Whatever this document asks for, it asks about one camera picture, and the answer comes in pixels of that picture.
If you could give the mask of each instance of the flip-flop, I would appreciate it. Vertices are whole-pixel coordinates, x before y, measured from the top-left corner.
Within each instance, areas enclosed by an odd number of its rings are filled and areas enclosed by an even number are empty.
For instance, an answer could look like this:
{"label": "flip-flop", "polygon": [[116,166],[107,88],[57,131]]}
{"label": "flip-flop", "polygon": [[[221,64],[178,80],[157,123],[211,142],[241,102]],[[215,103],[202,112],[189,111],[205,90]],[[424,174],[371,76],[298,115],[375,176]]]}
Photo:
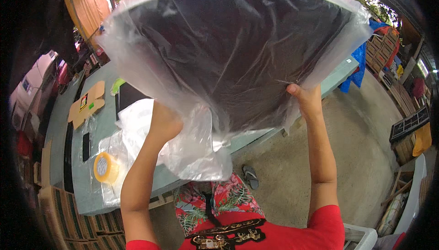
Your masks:
{"label": "flip-flop", "polygon": [[253,190],[256,190],[259,187],[259,180],[256,176],[255,169],[251,166],[244,165],[242,166],[242,172],[244,173],[244,179],[250,184],[250,187]]}

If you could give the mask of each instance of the packing tape roll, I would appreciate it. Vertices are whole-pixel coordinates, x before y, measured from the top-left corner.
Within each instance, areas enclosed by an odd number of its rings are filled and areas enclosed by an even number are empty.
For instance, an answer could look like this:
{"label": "packing tape roll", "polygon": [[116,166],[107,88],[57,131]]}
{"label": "packing tape roll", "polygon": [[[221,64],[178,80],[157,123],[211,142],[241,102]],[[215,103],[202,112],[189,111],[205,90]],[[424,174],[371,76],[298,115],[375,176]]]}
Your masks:
{"label": "packing tape roll", "polygon": [[112,184],[119,174],[119,165],[114,157],[107,152],[101,152],[94,160],[94,176],[99,182]]}

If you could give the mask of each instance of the hand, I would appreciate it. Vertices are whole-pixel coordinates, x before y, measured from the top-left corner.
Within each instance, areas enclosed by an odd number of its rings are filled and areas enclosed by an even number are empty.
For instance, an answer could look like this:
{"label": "hand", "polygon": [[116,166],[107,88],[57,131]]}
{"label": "hand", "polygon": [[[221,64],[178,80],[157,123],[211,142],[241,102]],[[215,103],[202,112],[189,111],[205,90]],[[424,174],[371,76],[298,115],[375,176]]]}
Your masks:
{"label": "hand", "polygon": [[183,129],[183,121],[180,116],[168,107],[154,101],[148,136],[164,145],[176,137],[181,129]]}
{"label": "hand", "polygon": [[287,86],[287,92],[299,101],[300,114],[302,114],[305,121],[323,115],[320,84],[315,88],[304,90],[299,85],[292,83]]}

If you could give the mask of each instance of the tree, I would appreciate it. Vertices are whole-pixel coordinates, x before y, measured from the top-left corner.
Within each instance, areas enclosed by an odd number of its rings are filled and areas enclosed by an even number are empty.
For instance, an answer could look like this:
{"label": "tree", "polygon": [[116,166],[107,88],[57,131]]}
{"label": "tree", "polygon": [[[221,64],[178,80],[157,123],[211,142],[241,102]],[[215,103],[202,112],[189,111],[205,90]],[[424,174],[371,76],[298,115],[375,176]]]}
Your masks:
{"label": "tree", "polygon": [[389,24],[398,23],[398,15],[389,6],[380,0],[357,0],[359,1],[375,18]]}

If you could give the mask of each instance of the red shirt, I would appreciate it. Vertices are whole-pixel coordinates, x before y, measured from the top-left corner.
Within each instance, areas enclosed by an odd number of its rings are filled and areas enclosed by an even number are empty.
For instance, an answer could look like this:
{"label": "red shirt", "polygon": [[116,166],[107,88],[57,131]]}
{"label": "red shirt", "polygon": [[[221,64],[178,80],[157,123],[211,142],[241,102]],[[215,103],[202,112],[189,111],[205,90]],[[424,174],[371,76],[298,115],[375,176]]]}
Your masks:
{"label": "red shirt", "polygon": [[[336,205],[324,206],[312,215],[308,228],[299,229],[274,225],[260,219],[261,216],[256,213],[230,212],[217,217],[222,225],[230,225],[228,232],[219,232],[225,234],[224,238],[233,245],[228,245],[228,249],[236,250],[257,250],[257,249],[334,249],[341,250],[345,242],[345,229],[343,226],[340,208]],[[180,250],[196,249],[196,243],[201,239],[208,239],[209,234],[206,231],[215,228],[207,221],[199,226],[195,231],[201,232],[196,235],[187,237],[180,247]],[[160,250],[155,243],[145,240],[132,240],[126,245],[127,250]]]}

